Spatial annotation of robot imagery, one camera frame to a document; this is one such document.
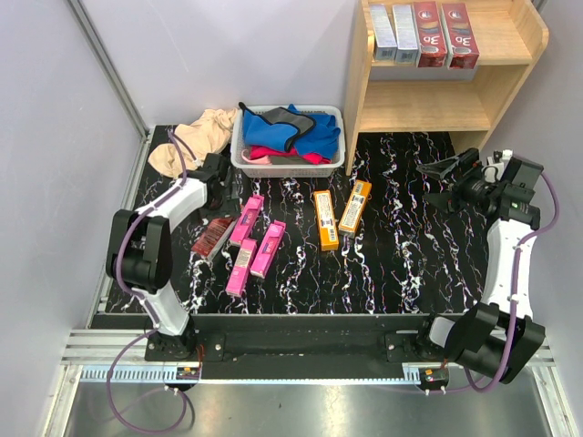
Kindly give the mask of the dark red toothpaste box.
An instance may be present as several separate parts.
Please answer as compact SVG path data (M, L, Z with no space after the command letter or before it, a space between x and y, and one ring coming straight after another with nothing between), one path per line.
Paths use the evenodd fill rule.
M234 217L215 218L195 241L191 252L207 261L213 260L229 239L236 224Z

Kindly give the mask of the pink toothpaste box small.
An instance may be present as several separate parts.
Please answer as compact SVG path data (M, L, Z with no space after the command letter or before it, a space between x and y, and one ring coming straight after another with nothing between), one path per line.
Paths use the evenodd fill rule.
M256 249L257 241L255 239L244 239L242 241L226 287L226 291L229 295L234 297L242 296L250 274L251 264Z

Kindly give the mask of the red 3D toothpaste box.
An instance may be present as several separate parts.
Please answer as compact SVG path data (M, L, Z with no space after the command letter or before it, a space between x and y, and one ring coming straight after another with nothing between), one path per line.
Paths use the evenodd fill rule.
M475 69L480 52L465 4L442 3L441 19L447 48L447 68Z
M435 1L414 2L414 20L420 47L418 67L442 68L447 56L441 18Z

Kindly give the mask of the silver toothpaste box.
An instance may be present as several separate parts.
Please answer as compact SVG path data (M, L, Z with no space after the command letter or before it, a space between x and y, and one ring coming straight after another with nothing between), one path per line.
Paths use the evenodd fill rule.
M411 5L392 5L392 13L397 43L395 63L416 66L420 47L415 29L413 8Z
M370 14L375 39L374 59L394 61L397 43L386 7L382 4L370 5Z

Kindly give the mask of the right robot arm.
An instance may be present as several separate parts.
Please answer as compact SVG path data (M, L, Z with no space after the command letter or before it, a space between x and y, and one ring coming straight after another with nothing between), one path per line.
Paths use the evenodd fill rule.
M416 355L425 361L442 357L464 367L467 375L489 379L485 386L468 381L475 391L509 384L542 345L545 328L534 322L529 299L532 249L550 227L540 223L532 205L542 165L497 151L482 161L475 148L430 164L418 172L445 181L447 189L424 195L441 212L454 215L466 207L486 218L488 250L482 299L458 320L433 316L414 337Z

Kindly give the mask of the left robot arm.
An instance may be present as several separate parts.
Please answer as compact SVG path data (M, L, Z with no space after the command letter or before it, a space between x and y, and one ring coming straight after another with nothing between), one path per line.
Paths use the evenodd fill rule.
M186 332L189 314L171 285L172 233L194 216L209 224L239 212L230 160L209 154L202 167L187 171L158 198L136 210L121 209L113 217L106 273L139 302L158 333L167 336L165 350L176 360L189 359L197 339Z

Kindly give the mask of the wooden shelf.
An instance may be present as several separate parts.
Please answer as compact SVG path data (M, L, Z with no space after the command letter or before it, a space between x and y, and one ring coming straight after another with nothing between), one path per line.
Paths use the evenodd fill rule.
M373 58L371 2L356 4L343 108L345 170L353 167L357 139L370 132L447 132L455 151L483 147L547 48L549 32L530 1L468 1L469 21L480 51L469 80L430 69L429 80L413 69ZM388 67L401 80L371 79Z

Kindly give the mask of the magenta cloth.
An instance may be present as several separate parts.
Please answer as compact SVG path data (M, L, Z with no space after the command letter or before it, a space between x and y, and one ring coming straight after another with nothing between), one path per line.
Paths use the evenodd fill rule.
M277 151L268 147L251 146L241 152L242 159L249 164L262 165L326 165L331 160L316 153L300 155L295 148L291 151Z

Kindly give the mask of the beige cloth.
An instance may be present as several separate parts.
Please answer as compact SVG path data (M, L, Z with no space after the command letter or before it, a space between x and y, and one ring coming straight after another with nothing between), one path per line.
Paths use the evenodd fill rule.
M186 170L200 167L209 153L221 153L230 143L238 109L206 109L200 118L190 125L179 124L174 137L182 152L183 161L175 145L168 140L160 144L148 156L148 163L162 176L179 178Z

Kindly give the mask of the white plastic basket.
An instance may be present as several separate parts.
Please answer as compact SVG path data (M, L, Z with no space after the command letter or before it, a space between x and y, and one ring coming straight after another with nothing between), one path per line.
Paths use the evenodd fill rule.
M259 113L264 113L275 107L287 106L250 106ZM232 131L230 143L230 159L232 165L241 170L249 178L327 178L344 162L345 140L343 129L343 117L340 110L333 106L298 105L296 108L304 114L326 113L336 116L337 127L340 128L339 148L332 158L332 162L326 165L256 165L246 163L241 152L249 149L242 139L242 110L239 108Z

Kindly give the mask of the yellow toothpaste box right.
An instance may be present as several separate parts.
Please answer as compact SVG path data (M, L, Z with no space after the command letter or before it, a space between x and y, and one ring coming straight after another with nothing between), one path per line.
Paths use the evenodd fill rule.
M372 184L356 180L338 225L340 234L354 238L359 227L363 210L371 194Z

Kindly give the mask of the yellow toothpaste box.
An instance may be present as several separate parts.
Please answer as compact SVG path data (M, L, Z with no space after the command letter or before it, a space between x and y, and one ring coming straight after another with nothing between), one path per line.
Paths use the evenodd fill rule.
M363 210L371 194L372 184L356 180L338 225L340 234L354 238L359 227Z
M320 248L322 251L337 250L340 246L339 234L334 215L332 196L329 190L313 193L319 231Z

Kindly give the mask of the yellow toothpaste box left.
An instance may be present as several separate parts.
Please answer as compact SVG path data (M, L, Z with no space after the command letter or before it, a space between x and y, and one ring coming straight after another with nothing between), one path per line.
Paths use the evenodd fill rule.
M313 193L319 231L320 248L322 251L337 250L340 246L339 234L334 215L332 196L329 190Z

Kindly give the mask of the blue cloth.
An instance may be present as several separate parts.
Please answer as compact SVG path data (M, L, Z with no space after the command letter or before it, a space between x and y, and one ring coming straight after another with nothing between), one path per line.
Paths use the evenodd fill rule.
M300 155L316 153L332 162L339 148L341 130L336 116L326 113L304 114L296 106L275 107L264 113L240 104L242 139L246 147L262 146Z

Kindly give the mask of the aluminium rail frame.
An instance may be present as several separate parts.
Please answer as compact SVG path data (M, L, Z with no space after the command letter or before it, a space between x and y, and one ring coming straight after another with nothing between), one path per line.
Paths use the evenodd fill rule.
M510 384L474 392L457 366L424 393L428 365L254 351L213 342L189 361L146 361L133 330L75 330L45 436L579 436L548 345Z

